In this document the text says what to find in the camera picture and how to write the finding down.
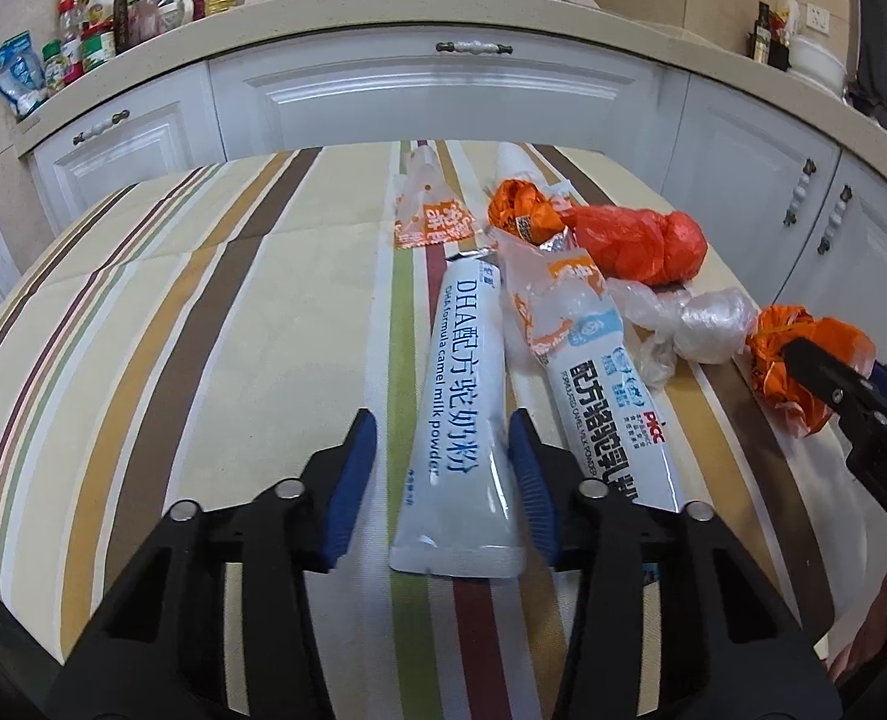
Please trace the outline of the person's right hand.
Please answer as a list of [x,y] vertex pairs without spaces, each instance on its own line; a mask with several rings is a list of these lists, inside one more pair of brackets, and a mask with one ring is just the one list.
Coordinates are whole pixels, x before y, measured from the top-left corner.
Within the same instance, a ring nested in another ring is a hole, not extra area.
[[882,579],[881,589],[871,603],[861,628],[855,639],[832,661],[829,668],[830,679],[841,683],[856,668],[873,660],[884,649],[887,642],[887,571]]

